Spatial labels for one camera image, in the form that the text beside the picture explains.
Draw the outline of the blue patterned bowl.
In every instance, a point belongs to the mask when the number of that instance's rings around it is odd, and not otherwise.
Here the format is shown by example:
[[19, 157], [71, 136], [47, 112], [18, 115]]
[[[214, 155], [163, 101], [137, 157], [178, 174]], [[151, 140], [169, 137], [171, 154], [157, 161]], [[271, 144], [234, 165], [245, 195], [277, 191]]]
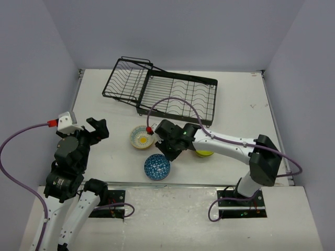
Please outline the blue patterned bowl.
[[144, 163], [144, 173], [154, 181], [165, 179], [171, 170], [170, 161], [163, 154], [153, 154]]

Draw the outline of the lime green bowl front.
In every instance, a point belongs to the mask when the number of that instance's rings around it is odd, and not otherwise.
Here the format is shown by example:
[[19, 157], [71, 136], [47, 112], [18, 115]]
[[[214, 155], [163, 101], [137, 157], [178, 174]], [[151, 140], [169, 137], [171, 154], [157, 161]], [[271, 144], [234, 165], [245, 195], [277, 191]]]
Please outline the lime green bowl front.
[[214, 154], [214, 152], [212, 151], [195, 151], [195, 153], [197, 154], [197, 156], [199, 157], [209, 157], [209, 156], [212, 156]]

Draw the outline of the yellow checkered white bowl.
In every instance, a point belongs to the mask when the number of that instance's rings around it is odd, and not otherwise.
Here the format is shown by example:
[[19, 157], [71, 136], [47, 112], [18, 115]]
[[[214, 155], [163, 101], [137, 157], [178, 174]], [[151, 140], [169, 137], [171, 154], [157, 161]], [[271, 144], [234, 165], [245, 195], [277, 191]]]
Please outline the yellow checkered white bowl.
[[134, 145], [150, 145], [154, 143], [154, 137], [146, 131], [145, 125], [135, 127], [130, 133], [130, 143]]

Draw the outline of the white floral bowl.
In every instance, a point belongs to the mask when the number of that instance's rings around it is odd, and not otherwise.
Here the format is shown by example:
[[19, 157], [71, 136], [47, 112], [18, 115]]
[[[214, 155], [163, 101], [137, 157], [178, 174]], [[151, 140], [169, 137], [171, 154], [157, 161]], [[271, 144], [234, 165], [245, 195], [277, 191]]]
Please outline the white floral bowl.
[[152, 144], [150, 144], [150, 145], [134, 145], [134, 144], [132, 144], [132, 146], [137, 150], [144, 151], [144, 150], [149, 149], [152, 146]]

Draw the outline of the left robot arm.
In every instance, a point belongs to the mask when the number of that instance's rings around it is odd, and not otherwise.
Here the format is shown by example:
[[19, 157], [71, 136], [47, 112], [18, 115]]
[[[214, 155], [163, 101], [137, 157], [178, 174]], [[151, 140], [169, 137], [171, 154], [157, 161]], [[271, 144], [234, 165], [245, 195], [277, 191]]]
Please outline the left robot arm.
[[44, 215], [31, 250], [71, 250], [93, 209], [108, 201], [107, 184], [90, 179], [85, 183], [76, 207], [70, 215], [67, 214], [84, 179], [91, 146], [109, 137], [106, 120], [88, 118], [86, 121], [94, 131], [78, 126], [75, 119], [66, 114], [54, 122], [61, 140], [46, 178]]

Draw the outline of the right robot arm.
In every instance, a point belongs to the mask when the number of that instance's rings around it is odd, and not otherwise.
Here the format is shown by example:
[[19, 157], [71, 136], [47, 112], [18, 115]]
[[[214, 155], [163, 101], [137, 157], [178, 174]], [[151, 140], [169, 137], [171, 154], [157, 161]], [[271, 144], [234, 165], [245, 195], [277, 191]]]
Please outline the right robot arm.
[[170, 162], [183, 151], [210, 151], [231, 157], [249, 166], [247, 174], [240, 178], [234, 191], [234, 201], [241, 206], [252, 200], [262, 187], [275, 185], [282, 157], [271, 139], [260, 134], [258, 138], [237, 138], [215, 135], [201, 125], [187, 123], [180, 127], [166, 119], [151, 129], [157, 142], [155, 146]]

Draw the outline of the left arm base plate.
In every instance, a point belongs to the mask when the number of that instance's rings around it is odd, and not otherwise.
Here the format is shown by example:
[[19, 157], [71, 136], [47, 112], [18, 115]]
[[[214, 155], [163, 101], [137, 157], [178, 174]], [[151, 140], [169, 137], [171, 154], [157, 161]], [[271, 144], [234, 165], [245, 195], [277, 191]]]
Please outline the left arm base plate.
[[[107, 196], [98, 207], [108, 204], [121, 203], [125, 201], [125, 190], [108, 190]], [[89, 218], [104, 218], [104, 219], [124, 219], [125, 209], [123, 206], [102, 208], [93, 211]]]

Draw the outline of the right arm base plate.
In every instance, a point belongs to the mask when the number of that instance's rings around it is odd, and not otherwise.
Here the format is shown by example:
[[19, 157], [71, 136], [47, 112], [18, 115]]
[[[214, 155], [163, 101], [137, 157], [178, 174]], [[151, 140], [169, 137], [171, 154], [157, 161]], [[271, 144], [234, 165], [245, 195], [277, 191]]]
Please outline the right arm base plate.
[[218, 202], [221, 219], [266, 218], [266, 208], [261, 190], [249, 201], [221, 200]]

